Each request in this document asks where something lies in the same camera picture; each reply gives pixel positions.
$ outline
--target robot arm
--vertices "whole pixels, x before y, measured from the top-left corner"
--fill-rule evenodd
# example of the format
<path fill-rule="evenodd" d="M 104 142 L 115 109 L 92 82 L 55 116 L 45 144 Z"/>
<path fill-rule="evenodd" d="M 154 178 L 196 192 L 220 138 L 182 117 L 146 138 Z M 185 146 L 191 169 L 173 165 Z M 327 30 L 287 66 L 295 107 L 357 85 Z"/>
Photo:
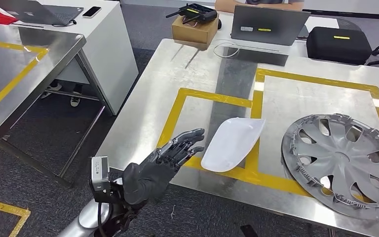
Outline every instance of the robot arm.
<path fill-rule="evenodd" d="M 109 180 L 107 157 L 93 157 L 90 188 L 94 195 L 80 215 L 59 237 L 112 237 L 128 229 L 131 220 L 150 198 L 158 198 L 169 182 L 203 147 L 191 147 L 204 139 L 204 129 L 183 132 L 155 149 L 140 164 L 129 164 L 122 178 Z"/>

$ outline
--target person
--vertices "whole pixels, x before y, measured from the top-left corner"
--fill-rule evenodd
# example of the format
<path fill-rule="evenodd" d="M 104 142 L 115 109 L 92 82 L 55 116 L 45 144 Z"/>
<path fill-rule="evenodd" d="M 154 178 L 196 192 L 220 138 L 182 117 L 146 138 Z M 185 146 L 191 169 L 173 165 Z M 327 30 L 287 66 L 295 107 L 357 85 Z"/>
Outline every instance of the person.
<path fill-rule="evenodd" d="M 236 5 L 248 5 L 257 7 L 279 8 L 284 10 L 303 10 L 304 0 L 216 0 L 217 11 L 234 13 Z"/>
<path fill-rule="evenodd" d="M 74 94 L 82 94 L 82 84 L 79 84 L 79 83 L 76 83 L 75 84 L 75 87 L 73 89 L 73 93 Z M 57 79 L 55 79 L 48 87 L 47 89 L 50 89 L 50 90 L 60 90 L 62 89 L 62 85 L 59 83 L 59 81 Z M 46 98 L 47 96 L 51 95 L 50 92 L 44 92 L 40 99 L 44 99 Z M 80 102 L 80 98 L 79 97 L 75 97 L 75 96 L 72 96 L 71 97 L 71 106 L 72 107 L 77 107 L 79 105 L 79 102 Z"/>

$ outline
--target black cable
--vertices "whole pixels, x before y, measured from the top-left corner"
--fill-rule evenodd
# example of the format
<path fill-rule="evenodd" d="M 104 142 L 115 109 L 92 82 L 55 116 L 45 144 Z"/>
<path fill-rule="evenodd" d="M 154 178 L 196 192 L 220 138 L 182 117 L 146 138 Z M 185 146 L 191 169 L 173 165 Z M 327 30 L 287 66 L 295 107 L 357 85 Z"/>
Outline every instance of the black cable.
<path fill-rule="evenodd" d="M 99 233 L 101 233 L 102 237 L 107 237 L 104 233 L 104 230 L 102 229 L 102 224 L 101 224 L 101 205 L 102 205 L 102 203 L 99 202 L 98 203 L 98 229 L 99 229 Z"/>
<path fill-rule="evenodd" d="M 77 22 L 76 22 L 75 20 L 71 20 L 70 23 L 71 23 L 71 24 L 68 24 L 68 25 L 66 25 L 66 26 L 72 26 L 72 25 L 76 25 L 76 24 L 77 24 Z M 55 24 L 51 24 L 51 25 L 54 26 L 54 27 L 66 27 L 66 26 L 55 25 Z"/>

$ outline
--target shoe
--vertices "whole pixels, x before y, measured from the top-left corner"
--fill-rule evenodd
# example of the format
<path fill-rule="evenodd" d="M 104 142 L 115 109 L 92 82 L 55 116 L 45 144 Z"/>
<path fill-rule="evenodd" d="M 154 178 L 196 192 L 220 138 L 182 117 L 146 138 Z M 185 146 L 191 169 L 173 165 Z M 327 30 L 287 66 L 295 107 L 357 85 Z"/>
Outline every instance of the shoe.
<path fill-rule="evenodd" d="M 57 86 L 55 86 L 55 87 L 52 87 L 52 86 L 49 85 L 49 86 L 47 87 L 47 89 L 49 89 L 49 90 L 60 90 L 60 89 L 62 89 L 62 85 L 61 85 L 60 83 L 57 83 Z M 41 95 L 40 99 L 44 99 L 45 97 L 47 97 L 47 96 L 49 96 L 49 95 L 51 95 L 50 92 L 44 92 L 44 93 Z"/>
<path fill-rule="evenodd" d="M 80 102 L 80 98 L 78 98 L 78 97 L 74 97 L 74 96 L 71 97 L 71 106 L 72 106 L 72 107 L 76 107 L 76 106 L 78 106 L 78 105 L 79 105 L 79 102 Z"/>

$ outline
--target black case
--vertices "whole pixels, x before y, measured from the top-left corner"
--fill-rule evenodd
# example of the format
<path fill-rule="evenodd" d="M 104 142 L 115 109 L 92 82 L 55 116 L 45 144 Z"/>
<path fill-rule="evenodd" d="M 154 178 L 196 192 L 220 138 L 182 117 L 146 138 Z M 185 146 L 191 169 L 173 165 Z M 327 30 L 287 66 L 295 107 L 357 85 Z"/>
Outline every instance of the black case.
<path fill-rule="evenodd" d="M 309 58 L 363 65 L 371 52 L 362 31 L 315 27 L 307 38 Z"/>

